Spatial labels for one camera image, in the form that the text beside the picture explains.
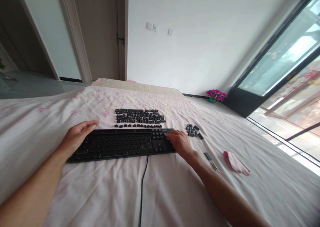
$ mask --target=wall switch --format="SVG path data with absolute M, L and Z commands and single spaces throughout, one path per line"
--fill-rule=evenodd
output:
M 153 24 L 150 22 L 147 22 L 147 29 L 151 31 L 152 28 L 153 28 Z
M 168 36 L 173 36 L 173 30 L 172 29 L 169 29 Z
M 153 31 L 154 31 L 154 32 L 158 32 L 158 29 L 159 29 L 159 26 L 156 25 L 156 24 L 154 24 L 154 25 L 153 25 Z

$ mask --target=black keyboard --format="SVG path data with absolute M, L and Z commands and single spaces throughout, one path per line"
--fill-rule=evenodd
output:
M 69 163 L 175 153 L 164 133 L 172 129 L 93 130 L 68 159 Z

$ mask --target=tile floor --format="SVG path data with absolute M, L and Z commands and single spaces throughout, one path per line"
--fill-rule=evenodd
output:
M 315 165 L 311 161 L 307 160 L 302 155 L 300 155 L 296 151 L 292 150 L 288 146 L 284 145 L 282 142 L 280 142 L 279 140 L 277 140 L 276 138 L 274 138 L 273 136 L 271 136 L 270 134 L 268 134 L 267 132 L 265 132 L 264 130 L 262 130 L 261 128 L 259 128 L 255 124 L 253 124 L 252 122 L 250 122 L 249 120 L 243 118 L 238 113 L 235 113 L 234 111 L 230 110 L 222 103 L 212 104 L 212 103 L 208 102 L 207 99 L 203 99 L 203 98 L 197 98 L 197 97 L 187 97 L 187 98 L 192 100 L 193 102 L 195 102 L 201 106 L 207 107 L 211 110 L 215 110 L 215 111 L 219 111 L 222 113 L 226 113 L 226 114 L 230 114 L 230 115 L 235 116 L 240 121 L 242 121 L 245 125 L 247 125 L 251 129 L 256 131 L 258 134 L 260 134 L 261 136 L 266 138 L 268 141 L 270 141 L 272 144 L 274 144 L 275 146 L 277 146 L 278 148 L 280 148 L 281 150 L 286 152 L 288 155 L 290 155 L 296 161 L 298 161 L 299 163 L 301 163 L 302 165 L 304 165 L 305 167 L 307 167 L 308 169 L 310 169 L 311 171 L 316 173 L 318 176 L 320 176 L 320 167 L 318 167 L 317 165 Z
M 53 76 L 29 71 L 14 71 L 5 75 L 17 81 L 0 78 L 0 99 L 53 96 L 90 85 L 58 81 Z
M 265 110 L 258 108 L 249 117 L 284 139 L 303 130 L 287 120 L 264 115 L 265 112 Z M 290 143 L 320 160 L 320 137 L 318 135 L 309 131 L 292 139 Z

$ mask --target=red decoration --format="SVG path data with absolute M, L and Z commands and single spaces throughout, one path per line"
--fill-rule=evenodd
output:
M 303 77 L 307 79 L 315 79 L 319 76 L 319 71 L 310 71 L 305 74 Z

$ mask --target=bed sheet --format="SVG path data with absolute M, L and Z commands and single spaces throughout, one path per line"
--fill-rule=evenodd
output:
M 70 127 L 98 119 L 98 129 L 114 128 L 119 108 L 158 109 L 167 128 L 197 125 L 206 138 L 191 137 L 193 148 L 208 152 L 221 175 L 272 226 L 310 226 L 315 221 L 319 177 L 235 117 L 187 98 L 94 86 L 0 101 L 0 203 L 54 151 Z M 212 144 L 235 153 L 251 175 L 231 172 Z M 138 226 L 146 161 L 143 156 L 66 164 L 44 226 Z M 141 226 L 228 225 L 177 153 L 149 157 Z

